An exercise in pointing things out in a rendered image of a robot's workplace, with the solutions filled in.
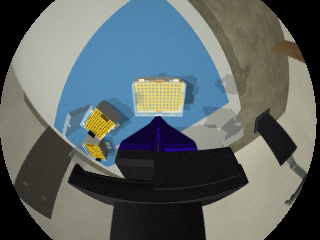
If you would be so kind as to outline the blue flat mat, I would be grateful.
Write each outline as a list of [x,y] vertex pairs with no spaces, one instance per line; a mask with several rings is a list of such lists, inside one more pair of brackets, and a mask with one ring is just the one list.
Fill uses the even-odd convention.
[[[166,0],[130,0],[95,32],[74,63],[64,85],[54,127],[62,134],[69,111],[104,100],[120,118],[104,136],[116,147],[156,116],[135,116],[132,83],[137,77],[180,77],[186,83],[182,116],[161,116],[178,131],[229,103],[219,73],[203,43]],[[62,134],[63,135],[63,134]]]

